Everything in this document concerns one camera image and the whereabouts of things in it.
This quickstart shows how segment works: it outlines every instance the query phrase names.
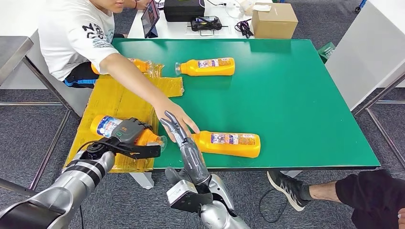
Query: person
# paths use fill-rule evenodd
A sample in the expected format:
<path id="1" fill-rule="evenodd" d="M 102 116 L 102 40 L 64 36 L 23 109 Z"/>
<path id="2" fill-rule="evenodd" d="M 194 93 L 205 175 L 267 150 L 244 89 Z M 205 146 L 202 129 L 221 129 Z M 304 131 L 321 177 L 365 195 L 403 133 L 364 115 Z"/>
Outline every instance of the person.
<path id="1" fill-rule="evenodd" d="M 330 200 L 354 208 L 352 222 L 358 229 L 405 229 L 405 181 L 392 178 L 387 170 L 362 171 L 317 185 L 304 185 L 276 170 L 267 177 L 297 211 L 312 200 Z"/>
<path id="2" fill-rule="evenodd" d="M 142 10 L 150 1 L 48 0 L 40 13 L 38 24 L 41 53 L 50 74 L 66 86 L 93 88 L 98 79 L 98 74 L 93 73 L 91 68 L 93 64 L 101 74 L 110 74 L 131 92 L 150 103 L 159 119 L 165 117 L 166 110 L 170 111 L 188 135 L 191 133 L 187 125 L 199 133 L 197 125 L 183 109 L 173 103 L 111 44 L 114 38 L 113 13 L 121 13 L 123 7 Z M 139 53 L 137 57 L 141 59 L 142 54 Z"/>

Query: black case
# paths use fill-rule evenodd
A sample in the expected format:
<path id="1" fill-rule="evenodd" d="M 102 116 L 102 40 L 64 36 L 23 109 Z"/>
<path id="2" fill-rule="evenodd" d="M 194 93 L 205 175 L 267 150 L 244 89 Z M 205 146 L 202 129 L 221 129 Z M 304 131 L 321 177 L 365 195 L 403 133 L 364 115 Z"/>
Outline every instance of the black case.
<path id="1" fill-rule="evenodd" d="M 166 21 L 169 22 L 190 22 L 196 17 L 203 17 L 205 8 L 204 0 L 165 0 L 164 13 Z"/>

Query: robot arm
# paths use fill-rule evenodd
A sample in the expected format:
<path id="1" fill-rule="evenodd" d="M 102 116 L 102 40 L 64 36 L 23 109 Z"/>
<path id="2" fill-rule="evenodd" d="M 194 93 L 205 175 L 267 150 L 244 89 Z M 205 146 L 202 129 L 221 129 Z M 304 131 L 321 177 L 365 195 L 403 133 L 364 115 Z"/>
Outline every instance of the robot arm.
<path id="1" fill-rule="evenodd" d="M 234 213 L 234 203 L 225 184 L 216 174 L 210 174 L 203 156 L 194 141 L 187 137 L 176 117 L 165 112 L 170 119 L 160 122 L 167 126 L 180 147 L 184 169 L 177 172 L 169 167 L 165 174 L 173 187 L 167 191 L 172 208 L 197 212 L 209 229 L 250 229 Z"/>
<path id="2" fill-rule="evenodd" d="M 79 151 L 49 188 L 1 211 L 0 229 L 68 228 L 84 199 L 113 167 L 117 153 L 132 159 L 160 156 L 160 146 L 134 145 L 145 128 L 148 126 L 137 119 L 124 120 L 116 128 L 118 135 L 114 129 L 112 137 Z"/>

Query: bottle label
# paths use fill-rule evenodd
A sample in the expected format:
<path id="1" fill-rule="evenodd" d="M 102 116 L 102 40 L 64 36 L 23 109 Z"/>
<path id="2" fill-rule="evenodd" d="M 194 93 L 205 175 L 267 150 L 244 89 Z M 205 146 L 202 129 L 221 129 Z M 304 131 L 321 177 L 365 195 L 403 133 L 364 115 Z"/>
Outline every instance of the bottle label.
<path id="1" fill-rule="evenodd" d="M 255 136 L 250 134 L 211 134 L 211 143 L 231 145 L 254 145 Z"/>
<path id="2" fill-rule="evenodd" d="M 111 137 L 113 130 L 122 122 L 122 120 L 105 116 L 97 127 L 97 134 L 104 137 Z"/>
<path id="3" fill-rule="evenodd" d="M 227 66 L 227 65 L 231 65 L 231 59 L 230 58 L 210 59 L 210 60 L 198 61 L 198 67 L 199 68 L 218 67 L 218 66 Z"/>

